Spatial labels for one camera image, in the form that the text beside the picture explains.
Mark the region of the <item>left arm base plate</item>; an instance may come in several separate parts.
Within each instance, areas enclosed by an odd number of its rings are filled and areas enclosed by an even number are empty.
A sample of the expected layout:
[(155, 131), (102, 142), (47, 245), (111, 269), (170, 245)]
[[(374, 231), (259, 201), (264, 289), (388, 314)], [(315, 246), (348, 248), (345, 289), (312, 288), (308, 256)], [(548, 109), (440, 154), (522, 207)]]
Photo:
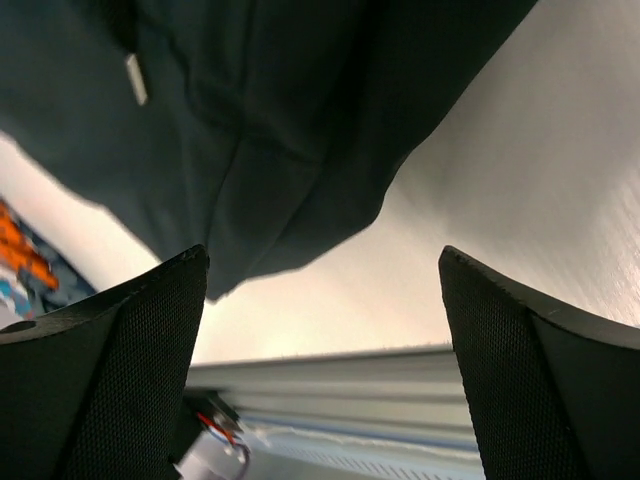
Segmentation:
[(217, 433), (227, 445), (235, 447), (239, 414), (216, 391), (185, 390), (170, 443), (170, 461), (178, 464), (205, 431)]

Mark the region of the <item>colourful patterned shorts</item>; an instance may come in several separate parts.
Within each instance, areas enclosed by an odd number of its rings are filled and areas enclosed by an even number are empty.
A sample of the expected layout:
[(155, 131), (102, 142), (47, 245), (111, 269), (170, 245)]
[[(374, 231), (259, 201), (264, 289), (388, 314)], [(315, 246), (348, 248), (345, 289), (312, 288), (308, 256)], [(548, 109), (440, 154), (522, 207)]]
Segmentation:
[(96, 294), (94, 286), (6, 201), (1, 202), (2, 326), (33, 321)]

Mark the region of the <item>dark green shorts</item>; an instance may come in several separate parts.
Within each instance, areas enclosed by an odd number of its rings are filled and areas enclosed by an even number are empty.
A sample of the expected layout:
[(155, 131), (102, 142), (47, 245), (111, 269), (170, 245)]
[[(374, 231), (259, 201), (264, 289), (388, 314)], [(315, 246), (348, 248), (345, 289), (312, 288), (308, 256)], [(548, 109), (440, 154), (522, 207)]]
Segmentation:
[(367, 228), (529, 1), (5, 1), (1, 129), (207, 295)]

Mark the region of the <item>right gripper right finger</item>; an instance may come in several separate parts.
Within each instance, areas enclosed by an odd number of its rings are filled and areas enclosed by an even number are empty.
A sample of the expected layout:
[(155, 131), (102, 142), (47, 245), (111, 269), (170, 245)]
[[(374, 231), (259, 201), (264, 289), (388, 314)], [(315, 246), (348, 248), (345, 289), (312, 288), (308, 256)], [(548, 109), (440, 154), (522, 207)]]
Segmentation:
[(638, 330), (454, 247), (438, 265), (486, 477), (637, 478)]

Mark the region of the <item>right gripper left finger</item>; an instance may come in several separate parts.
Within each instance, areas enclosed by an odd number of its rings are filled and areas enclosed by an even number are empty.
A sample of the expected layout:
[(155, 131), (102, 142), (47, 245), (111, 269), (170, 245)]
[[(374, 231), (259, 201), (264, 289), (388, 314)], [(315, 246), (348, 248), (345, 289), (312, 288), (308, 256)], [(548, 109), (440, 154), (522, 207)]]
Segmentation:
[(173, 479), (208, 257), (192, 247), (1, 333), (5, 479)]

